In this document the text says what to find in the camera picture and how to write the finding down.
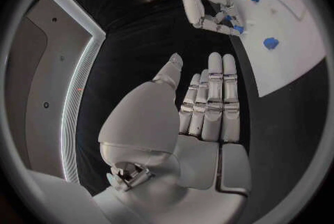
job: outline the white panel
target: white panel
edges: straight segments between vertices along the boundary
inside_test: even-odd
[[[255,75],[259,96],[299,78],[325,56],[323,41],[303,0],[235,0],[245,20],[241,40]],[[274,37],[278,46],[263,41]]]

